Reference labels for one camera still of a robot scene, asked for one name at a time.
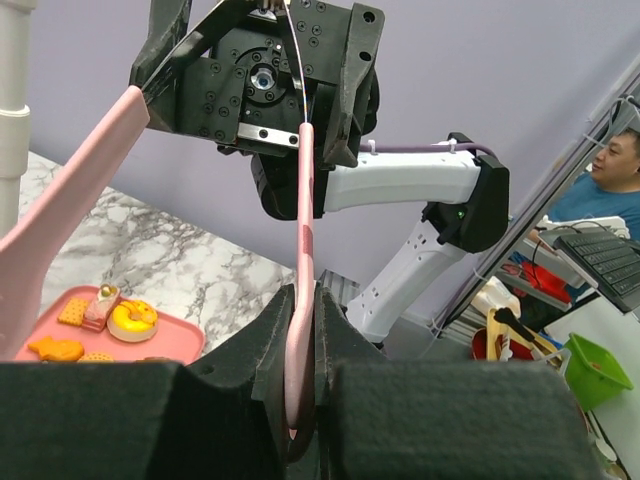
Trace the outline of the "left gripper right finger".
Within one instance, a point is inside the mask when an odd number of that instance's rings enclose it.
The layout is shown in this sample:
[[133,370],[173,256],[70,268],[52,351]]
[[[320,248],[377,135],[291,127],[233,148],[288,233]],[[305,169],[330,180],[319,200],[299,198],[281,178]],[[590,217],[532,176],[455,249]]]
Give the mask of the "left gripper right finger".
[[315,298],[323,479],[596,479],[584,419],[539,362],[391,360]]

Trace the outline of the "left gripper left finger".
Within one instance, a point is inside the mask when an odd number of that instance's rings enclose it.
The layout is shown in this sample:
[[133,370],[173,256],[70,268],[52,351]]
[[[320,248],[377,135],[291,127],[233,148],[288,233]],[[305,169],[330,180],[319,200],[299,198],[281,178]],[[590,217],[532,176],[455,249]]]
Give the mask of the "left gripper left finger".
[[5,479],[280,479],[280,288],[217,349],[175,362],[1,367]]

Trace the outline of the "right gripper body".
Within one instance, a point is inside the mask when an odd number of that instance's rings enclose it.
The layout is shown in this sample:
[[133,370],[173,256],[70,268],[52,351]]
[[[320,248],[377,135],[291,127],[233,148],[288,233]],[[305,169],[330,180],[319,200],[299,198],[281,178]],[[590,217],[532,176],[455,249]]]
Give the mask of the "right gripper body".
[[[348,9],[293,1],[290,11],[303,61],[309,118],[316,140],[326,136],[344,43]],[[274,12],[256,9],[187,68],[180,84],[180,131],[225,145],[297,144],[299,92]]]

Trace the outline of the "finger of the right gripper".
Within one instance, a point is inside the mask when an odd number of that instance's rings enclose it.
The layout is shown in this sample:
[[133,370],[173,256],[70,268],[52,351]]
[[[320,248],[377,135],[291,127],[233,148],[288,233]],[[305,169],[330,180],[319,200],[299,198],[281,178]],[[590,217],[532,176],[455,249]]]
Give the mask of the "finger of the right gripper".
[[375,61],[385,15],[355,3],[351,9],[341,66],[322,153],[327,168],[358,165],[360,140],[377,124],[379,88]]
[[147,37],[134,60],[129,83],[139,87],[149,111],[150,129],[178,131],[178,83],[194,61],[200,34],[189,30],[191,0],[153,0]]

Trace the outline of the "metal tongs pink tips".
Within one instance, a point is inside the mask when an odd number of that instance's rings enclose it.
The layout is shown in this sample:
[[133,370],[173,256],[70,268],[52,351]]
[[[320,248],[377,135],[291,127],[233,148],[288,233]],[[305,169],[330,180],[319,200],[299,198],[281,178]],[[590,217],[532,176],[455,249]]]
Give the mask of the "metal tongs pink tips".
[[[149,122],[140,88],[128,87],[30,210],[1,239],[1,357],[12,359],[37,320],[44,278],[61,247],[113,178]],[[313,277],[314,129],[299,126],[295,309],[287,329],[283,403],[299,459],[313,437],[311,347]]]

